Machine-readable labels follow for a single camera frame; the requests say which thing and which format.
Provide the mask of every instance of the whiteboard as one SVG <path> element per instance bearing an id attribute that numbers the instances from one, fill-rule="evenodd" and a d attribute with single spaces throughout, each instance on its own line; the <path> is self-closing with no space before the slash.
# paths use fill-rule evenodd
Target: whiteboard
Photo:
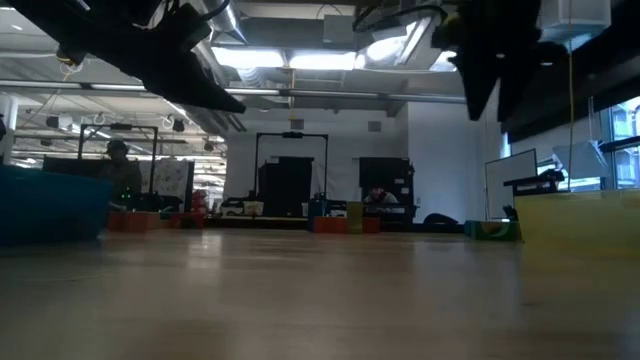
<path id="1" fill-rule="evenodd" d="M 538 175 L 536 150 L 525 151 L 508 158 L 486 163 L 487 211 L 489 219 L 505 218 L 503 206 L 514 206 L 513 189 L 505 181 Z"/>

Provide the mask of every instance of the white wall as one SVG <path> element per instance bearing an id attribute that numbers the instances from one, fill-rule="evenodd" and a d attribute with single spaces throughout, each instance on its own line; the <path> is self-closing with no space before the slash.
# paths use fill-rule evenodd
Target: white wall
<path id="1" fill-rule="evenodd" d="M 227 138 L 227 179 L 225 196 L 246 196 L 253 189 L 255 132 L 290 131 L 287 120 L 289 111 L 270 111 L 262 115 L 251 113 L 243 123 L 249 133 L 232 134 Z M 335 114 L 325 110 L 297 110 L 295 117 L 305 119 L 306 134 L 329 134 L 328 193 L 333 199 L 360 200 L 360 157 L 403 157 L 406 151 L 399 148 L 394 119 L 379 111 L 341 111 Z M 383 122 L 381 133 L 369 133 L 369 120 Z M 259 166 L 265 161 L 275 161 L 277 156 L 315 158 L 313 194 L 324 184 L 324 140 L 321 138 L 283 139 L 262 137 L 260 140 Z"/>
<path id="2" fill-rule="evenodd" d="M 485 163 L 500 158 L 497 92 L 480 121 L 465 105 L 409 104 L 409 157 L 420 206 L 414 222 L 441 213 L 460 222 L 486 218 Z"/>
<path id="3" fill-rule="evenodd" d="M 409 157 L 409 104 L 405 104 L 394 120 L 397 148 L 400 156 Z"/>
<path id="4" fill-rule="evenodd" d="M 569 124 L 561 125 L 542 134 L 515 142 L 511 144 L 511 150 L 514 154 L 517 154 L 536 149 L 538 161 L 548 159 L 553 155 L 554 146 L 569 145 L 570 128 Z M 599 119 L 594 119 L 591 123 L 589 123 L 588 119 L 582 119 L 574 123 L 573 143 L 585 140 L 602 140 Z"/>

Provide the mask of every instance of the fluorescent light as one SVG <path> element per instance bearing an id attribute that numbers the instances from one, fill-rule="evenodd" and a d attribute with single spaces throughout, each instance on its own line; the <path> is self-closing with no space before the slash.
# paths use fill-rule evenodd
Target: fluorescent light
<path id="1" fill-rule="evenodd" d="M 91 84 L 94 90 L 147 91 L 142 85 Z"/>
<path id="2" fill-rule="evenodd" d="M 196 178 L 200 179 L 200 180 L 205 180 L 205 181 L 216 181 L 216 182 L 221 182 L 224 183 L 224 180 L 215 176 L 215 175 L 195 175 Z"/>
<path id="3" fill-rule="evenodd" d="M 144 149 L 144 148 L 141 148 L 141 147 L 140 147 L 140 146 L 138 146 L 138 145 L 130 144 L 130 145 L 129 145 L 129 147 L 134 148 L 134 149 L 136 149 L 136 150 L 138 150 L 138 151 L 141 151 L 141 152 L 143 152 L 143 153 L 145 153 L 145 154 L 151 154 L 151 153 L 152 153 L 151 151 L 149 151 L 149 150 L 147 150 L 147 149 Z"/>
<path id="4" fill-rule="evenodd" d="M 455 65 L 449 62 L 449 58 L 455 57 L 457 54 L 453 51 L 443 51 L 438 59 L 431 65 L 429 71 L 437 71 L 437 72 L 452 72 L 457 71 Z"/>
<path id="5" fill-rule="evenodd" d="M 105 134 L 102 131 L 96 131 L 96 135 L 103 137 L 105 139 L 111 139 L 111 135 Z"/>
<path id="6" fill-rule="evenodd" d="M 367 56 L 373 61 L 380 61 L 397 54 L 402 49 L 406 38 L 406 36 L 396 36 L 376 41 L 367 48 Z"/>
<path id="7" fill-rule="evenodd" d="M 254 67 L 283 67 L 284 59 L 279 50 L 211 48 L 218 62 L 238 69 Z"/>
<path id="8" fill-rule="evenodd" d="M 222 160 L 220 156 L 211 156 L 211 155 L 186 155 L 186 156 L 176 156 L 178 160 Z"/>
<path id="9" fill-rule="evenodd" d="M 67 83 L 62 81 L 23 81 L 23 80 L 0 80 L 0 86 L 14 86 L 25 88 L 44 89 L 81 89 L 78 83 Z"/>
<path id="10" fill-rule="evenodd" d="M 306 70 L 353 70 L 356 53 L 345 54 L 308 54 L 294 56 L 289 66 Z"/>

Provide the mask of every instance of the red box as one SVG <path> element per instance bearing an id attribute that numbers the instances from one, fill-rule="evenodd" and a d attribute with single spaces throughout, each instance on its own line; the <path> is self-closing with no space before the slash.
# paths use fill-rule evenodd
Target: red box
<path id="1" fill-rule="evenodd" d="M 362 233 L 379 234 L 380 218 L 362 218 Z"/>
<path id="2" fill-rule="evenodd" d="M 109 214 L 109 231 L 143 233 L 158 228 L 160 215 L 149 212 L 112 212 Z"/>
<path id="3" fill-rule="evenodd" d="M 198 229 L 204 229 L 204 218 L 206 214 L 203 213 L 177 213 L 171 215 L 172 229 L 180 229 L 182 219 L 193 219 Z"/>
<path id="4" fill-rule="evenodd" d="M 346 234 L 348 228 L 347 218 L 318 216 L 314 219 L 313 232 L 319 234 Z"/>

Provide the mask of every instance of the person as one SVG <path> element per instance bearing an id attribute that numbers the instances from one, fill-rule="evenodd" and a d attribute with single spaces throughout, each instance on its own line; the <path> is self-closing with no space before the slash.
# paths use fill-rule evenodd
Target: person
<path id="1" fill-rule="evenodd" d="M 107 155 L 111 158 L 100 173 L 101 179 L 108 179 L 113 185 L 113 199 L 122 199 L 123 194 L 137 194 L 142 188 L 142 174 L 137 163 L 127 159 L 129 148 L 122 140 L 111 140 L 107 144 Z"/>
<path id="2" fill-rule="evenodd" d="M 381 185 L 374 185 L 369 190 L 369 195 L 364 198 L 363 202 L 365 204 L 399 204 L 398 199 L 392 193 L 384 191 L 384 188 Z M 401 214 L 403 213 L 403 209 L 400 208 L 388 208 L 384 206 L 380 207 L 365 207 L 368 213 L 393 213 L 393 214 Z"/>
<path id="3" fill-rule="evenodd" d="M 369 195 L 364 198 L 366 204 L 397 204 L 398 199 L 392 193 L 384 191 L 380 185 L 374 185 L 369 190 Z"/>

